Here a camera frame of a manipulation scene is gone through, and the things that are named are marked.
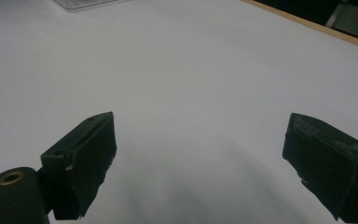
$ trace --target white surface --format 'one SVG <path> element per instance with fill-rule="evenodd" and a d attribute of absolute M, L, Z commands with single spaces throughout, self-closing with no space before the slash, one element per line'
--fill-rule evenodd
<path fill-rule="evenodd" d="M 358 138 L 358 47 L 239 0 L 1 0 L 0 172 L 110 110 L 117 158 L 63 223 L 336 223 L 282 146 L 292 112 Z"/>

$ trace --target white table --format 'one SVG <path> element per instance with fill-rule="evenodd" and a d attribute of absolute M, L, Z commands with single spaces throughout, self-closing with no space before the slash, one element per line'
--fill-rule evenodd
<path fill-rule="evenodd" d="M 358 47 L 240 0 L 1 0 L 0 173 L 110 110 L 117 157 L 63 223 L 336 223 L 282 146 L 292 112 L 358 139 Z"/>

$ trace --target black plastic part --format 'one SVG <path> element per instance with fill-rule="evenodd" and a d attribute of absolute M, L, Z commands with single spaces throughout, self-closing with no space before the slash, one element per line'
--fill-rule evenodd
<path fill-rule="evenodd" d="M 85 216 L 116 156 L 112 112 L 90 117 L 42 154 L 38 171 L 46 212 L 58 220 Z"/>
<path fill-rule="evenodd" d="M 335 219 L 358 223 L 358 140 L 321 120 L 292 114 L 282 155 Z"/>
<path fill-rule="evenodd" d="M 0 224 L 47 224 L 35 170 L 20 167 L 0 174 Z"/>

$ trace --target brown edge trim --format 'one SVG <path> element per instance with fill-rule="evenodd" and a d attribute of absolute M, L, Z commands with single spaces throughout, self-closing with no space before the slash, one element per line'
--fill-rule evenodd
<path fill-rule="evenodd" d="M 311 29 L 317 30 L 317 31 L 325 33 L 327 35 L 331 35 L 331 36 L 333 36 L 335 38 L 350 42 L 350 43 L 358 46 L 358 38 L 353 37 L 351 35 L 346 35 L 346 34 L 343 34 L 343 33 L 339 32 L 339 31 L 335 31 L 335 30 L 330 29 L 328 27 L 322 26 L 320 24 L 304 20 L 302 18 L 299 18 L 299 17 L 294 16 L 292 14 L 289 14 L 287 12 L 280 11 L 279 9 L 276 9 L 275 7 L 269 7 L 267 5 L 261 4 L 259 2 L 254 1 L 254 0 L 241 0 L 241 1 L 245 2 L 245 3 L 249 3 L 249 4 L 251 4 L 253 6 L 256 6 L 256 7 L 261 7 L 261 8 L 263 8 L 263 9 L 265 9 L 267 11 L 270 11 L 270 12 L 272 12 L 274 14 L 277 14 L 279 16 L 285 17 L 286 19 L 298 22 L 300 24 L 308 26 Z"/>

